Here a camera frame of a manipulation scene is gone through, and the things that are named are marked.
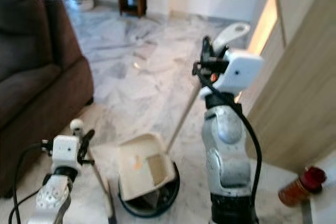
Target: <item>sofa armrest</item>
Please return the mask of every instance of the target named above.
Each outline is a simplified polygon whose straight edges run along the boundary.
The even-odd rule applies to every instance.
[[[62,0],[45,0],[55,63],[63,69],[82,57]]]

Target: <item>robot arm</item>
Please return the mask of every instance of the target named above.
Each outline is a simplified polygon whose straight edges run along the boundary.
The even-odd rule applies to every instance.
[[[93,133],[90,131],[84,136],[82,122],[73,122],[70,127],[74,136],[58,135],[54,138],[51,167],[53,174],[38,192],[35,210],[28,224],[61,224],[70,206],[72,184],[81,174],[81,165],[90,163],[84,157]]]
[[[258,220],[251,199],[246,132],[237,114],[242,113],[241,105],[235,103],[234,98],[250,86],[263,59],[220,46],[218,42],[214,45],[223,49],[221,54],[214,51],[210,38],[204,38],[201,60],[194,63],[193,68],[193,74],[197,74],[203,84],[199,94],[208,109],[202,140],[212,201],[210,223],[254,224]],[[220,97],[204,85],[203,78],[212,83]]]

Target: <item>red bottle cap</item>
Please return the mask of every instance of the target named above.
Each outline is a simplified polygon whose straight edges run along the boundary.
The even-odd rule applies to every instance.
[[[325,172],[317,167],[310,167],[300,177],[302,185],[308,191],[316,191],[321,187],[321,184],[327,179]]]

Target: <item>dustpan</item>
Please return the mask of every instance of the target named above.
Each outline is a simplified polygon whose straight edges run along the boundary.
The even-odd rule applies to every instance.
[[[174,164],[158,134],[140,135],[118,147],[120,194],[128,201],[171,182]]]

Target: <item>marble floor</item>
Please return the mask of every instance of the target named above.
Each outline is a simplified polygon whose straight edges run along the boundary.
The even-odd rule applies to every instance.
[[[122,208],[116,197],[116,146],[148,131],[158,132],[168,141],[197,82],[191,69],[200,55],[203,36],[215,36],[232,21],[200,16],[120,17],[110,7],[69,15],[95,83],[95,103],[78,117],[84,120],[86,129],[96,130],[92,151],[112,184],[118,222],[207,223],[211,202],[201,140],[205,112],[202,101],[195,103],[172,149],[182,181],[176,202],[162,216],[144,220]],[[242,38],[232,46],[244,48],[245,44]],[[19,198],[38,188],[49,168],[50,159],[41,157],[19,183]],[[302,223],[300,207],[287,208],[277,197],[278,189],[295,177],[291,172],[263,165],[256,199],[260,223]],[[71,197],[65,223],[107,223],[102,193],[90,167],[84,167],[83,175],[76,179]],[[22,219],[28,218],[33,205],[31,200],[21,207]],[[0,223],[7,223],[12,206],[11,200],[0,199]]]

